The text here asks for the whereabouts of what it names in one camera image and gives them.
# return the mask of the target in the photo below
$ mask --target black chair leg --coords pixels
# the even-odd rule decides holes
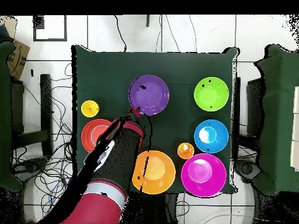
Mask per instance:
[[[147,27],[149,27],[150,26],[150,17],[149,17],[150,15],[147,15]]]

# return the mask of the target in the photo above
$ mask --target magenta bowl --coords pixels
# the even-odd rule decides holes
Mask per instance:
[[[216,156],[201,153],[184,163],[181,179],[188,192],[198,197],[211,197],[222,190],[227,172]]]

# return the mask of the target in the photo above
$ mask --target blue bowl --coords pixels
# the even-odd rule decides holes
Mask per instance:
[[[228,131],[218,120],[205,120],[195,129],[196,146],[203,152],[213,154],[222,151],[228,143]]]

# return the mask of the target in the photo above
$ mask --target table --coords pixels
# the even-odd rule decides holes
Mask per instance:
[[[270,45],[264,59],[256,62],[256,66],[264,75],[266,93],[258,160],[263,172],[253,183],[266,195],[281,191],[299,192],[299,172],[290,166],[294,89],[299,86],[299,54]]]
[[[193,135],[196,127],[204,120],[216,119],[231,129],[231,103],[233,88],[232,61],[237,55],[237,48],[228,48],[219,53],[180,53],[180,52],[90,52],[78,45],[72,47],[72,67],[76,68],[77,95],[73,92],[73,109],[77,108],[77,124],[73,123],[73,131],[77,132],[77,164],[78,171],[88,154],[81,143],[81,132],[84,126],[96,118],[113,121],[129,108],[128,89],[131,83],[142,75],[156,75],[169,88],[169,103],[165,110],[151,116],[153,125],[152,150],[166,153],[174,162],[176,177],[167,192],[182,193],[185,188],[180,180],[180,172],[186,160],[177,154],[178,145],[190,142],[194,154],[201,153],[194,143]],[[197,83],[208,76],[221,78],[226,82],[230,96],[226,105],[216,112],[206,112],[195,103],[193,92]],[[81,113],[81,105],[85,100],[94,100],[100,112],[94,118],[86,118]],[[148,149],[150,125],[147,118],[140,119],[147,137],[143,140],[140,153]],[[227,181],[222,189],[224,193],[234,193],[230,184],[229,144],[214,155],[218,157],[227,170]]]

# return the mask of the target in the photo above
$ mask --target green bowl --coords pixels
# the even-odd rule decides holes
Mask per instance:
[[[195,102],[204,111],[217,111],[223,108],[228,95],[229,91],[225,82],[215,77],[202,79],[194,90]]]

